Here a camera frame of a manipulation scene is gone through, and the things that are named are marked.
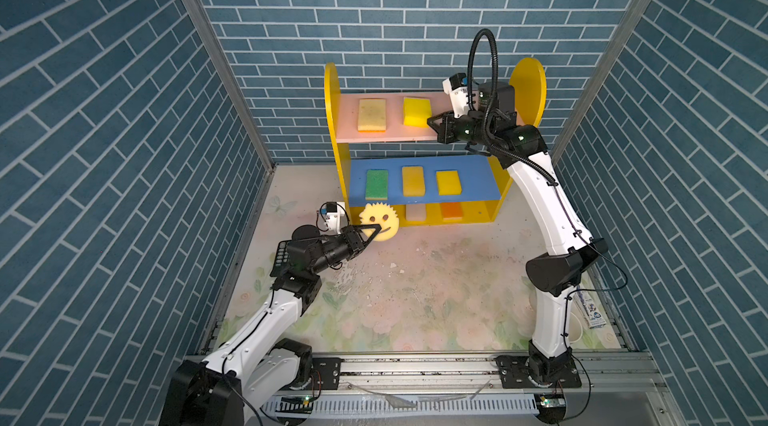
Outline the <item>smiley face round sponge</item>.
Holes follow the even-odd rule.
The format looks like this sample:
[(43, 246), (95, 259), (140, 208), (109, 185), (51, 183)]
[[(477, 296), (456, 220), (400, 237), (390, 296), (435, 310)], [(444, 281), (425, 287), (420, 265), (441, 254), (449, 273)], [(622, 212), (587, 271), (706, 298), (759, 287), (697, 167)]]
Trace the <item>smiley face round sponge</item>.
[(400, 218), (396, 210), (386, 203), (369, 203), (359, 214), (363, 233), (375, 242), (392, 239), (399, 231)]

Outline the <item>yellow sponge rectangle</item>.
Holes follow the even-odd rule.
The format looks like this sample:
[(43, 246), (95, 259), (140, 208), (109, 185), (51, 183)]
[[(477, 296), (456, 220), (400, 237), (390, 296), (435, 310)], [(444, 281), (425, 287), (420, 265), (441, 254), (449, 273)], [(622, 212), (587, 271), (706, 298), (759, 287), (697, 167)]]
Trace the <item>yellow sponge rectangle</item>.
[(404, 197), (423, 197), (425, 195), (426, 184), (422, 166), (404, 166), (401, 174)]

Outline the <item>beige pale pink sponge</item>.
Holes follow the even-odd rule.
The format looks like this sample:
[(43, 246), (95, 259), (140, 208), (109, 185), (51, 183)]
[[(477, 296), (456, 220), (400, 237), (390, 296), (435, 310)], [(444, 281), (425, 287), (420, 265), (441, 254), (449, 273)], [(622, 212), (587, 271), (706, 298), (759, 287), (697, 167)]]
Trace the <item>beige pale pink sponge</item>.
[(410, 223), (425, 223), (427, 208), (425, 204), (408, 204), (405, 208), (406, 220)]

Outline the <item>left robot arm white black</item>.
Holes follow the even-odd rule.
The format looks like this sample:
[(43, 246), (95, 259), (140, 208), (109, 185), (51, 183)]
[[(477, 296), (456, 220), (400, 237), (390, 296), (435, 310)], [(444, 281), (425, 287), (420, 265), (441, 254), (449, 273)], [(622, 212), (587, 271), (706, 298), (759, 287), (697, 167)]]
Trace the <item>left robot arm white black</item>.
[(371, 217), (351, 223), (338, 203), (318, 211), (337, 219), (327, 229), (296, 228), (276, 248), (274, 281), (264, 304), (229, 340), (202, 360), (185, 360), (172, 375), (160, 416), (162, 425), (243, 425), (262, 421), (262, 406), (283, 389), (308, 389), (297, 404), (312, 409), (323, 388), (321, 369), (311, 346), (284, 333), (314, 302), (322, 287), (321, 274), (358, 257), (373, 241), (390, 231), (387, 220)]

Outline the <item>pale yellow tan sponge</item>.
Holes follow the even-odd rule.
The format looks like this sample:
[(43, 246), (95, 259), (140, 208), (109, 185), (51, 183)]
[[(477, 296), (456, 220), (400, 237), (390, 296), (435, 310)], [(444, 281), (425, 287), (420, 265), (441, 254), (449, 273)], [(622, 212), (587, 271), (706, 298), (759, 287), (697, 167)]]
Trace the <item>pale yellow tan sponge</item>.
[(385, 132), (387, 130), (386, 100), (381, 98), (360, 99), (358, 102), (357, 131)]

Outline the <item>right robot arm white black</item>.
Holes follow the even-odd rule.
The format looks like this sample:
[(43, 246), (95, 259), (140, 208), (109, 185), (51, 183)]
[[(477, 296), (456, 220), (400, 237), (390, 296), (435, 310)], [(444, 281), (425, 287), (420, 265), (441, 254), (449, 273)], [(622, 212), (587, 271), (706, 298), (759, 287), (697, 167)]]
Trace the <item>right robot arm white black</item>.
[(544, 253), (526, 263), (536, 290), (536, 319), (523, 369), (536, 386), (559, 385), (575, 370), (572, 300), (582, 275), (607, 245), (592, 235), (567, 199), (539, 131), (547, 99), (544, 67), (526, 57), (502, 82), (495, 35), (483, 28), (473, 39), (465, 72), (449, 77), (444, 91), (452, 111), (427, 120), (438, 142), (462, 142), (468, 152), (494, 158), (522, 191), (543, 235)]

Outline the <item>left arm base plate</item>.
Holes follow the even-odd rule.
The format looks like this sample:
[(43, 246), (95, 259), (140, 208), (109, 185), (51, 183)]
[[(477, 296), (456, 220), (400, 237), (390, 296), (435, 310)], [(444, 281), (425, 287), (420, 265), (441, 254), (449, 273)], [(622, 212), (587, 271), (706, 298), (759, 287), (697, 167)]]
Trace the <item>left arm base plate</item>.
[(284, 390), (313, 391), (315, 395), (320, 390), (335, 391), (339, 388), (341, 363), (338, 357), (300, 359), (296, 376)]

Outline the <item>orange sponge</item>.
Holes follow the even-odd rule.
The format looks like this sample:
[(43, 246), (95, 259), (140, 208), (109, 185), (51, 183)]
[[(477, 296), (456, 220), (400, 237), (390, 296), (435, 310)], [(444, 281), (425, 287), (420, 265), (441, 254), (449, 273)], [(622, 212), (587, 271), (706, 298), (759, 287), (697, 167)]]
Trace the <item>orange sponge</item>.
[(462, 204), (445, 202), (440, 204), (442, 220), (445, 222), (462, 221), (464, 217)]

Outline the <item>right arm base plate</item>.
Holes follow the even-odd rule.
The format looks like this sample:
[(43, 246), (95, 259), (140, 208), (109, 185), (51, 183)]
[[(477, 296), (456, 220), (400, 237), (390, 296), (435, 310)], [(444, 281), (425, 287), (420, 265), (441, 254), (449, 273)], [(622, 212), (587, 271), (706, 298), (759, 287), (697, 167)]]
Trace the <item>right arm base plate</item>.
[(568, 353), (554, 359), (539, 355), (500, 355), (494, 362), (504, 389), (582, 387), (575, 361)]

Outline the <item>green sponge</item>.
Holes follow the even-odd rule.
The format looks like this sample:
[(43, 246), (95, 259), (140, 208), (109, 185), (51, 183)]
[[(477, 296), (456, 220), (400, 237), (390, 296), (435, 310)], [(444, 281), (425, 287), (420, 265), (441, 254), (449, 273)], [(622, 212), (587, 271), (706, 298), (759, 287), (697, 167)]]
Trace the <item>green sponge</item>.
[(388, 199), (389, 173), (386, 169), (369, 169), (366, 172), (365, 194), (368, 201), (386, 201)]

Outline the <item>bright yellow sponge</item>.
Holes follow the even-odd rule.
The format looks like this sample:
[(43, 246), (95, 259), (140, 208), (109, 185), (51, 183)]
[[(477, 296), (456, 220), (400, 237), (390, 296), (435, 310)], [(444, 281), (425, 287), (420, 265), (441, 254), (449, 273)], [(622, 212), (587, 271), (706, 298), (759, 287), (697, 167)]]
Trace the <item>bright yellow sponge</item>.
[(460, 175), (456, 170), (437, 171), (436, 181), (440, 196), (459, 196), (462, 194)]
[(404, 126), (427, 128), (427, 120), (432, 116), (431, 101), (429, 99), (406, 97), (403, 100)]

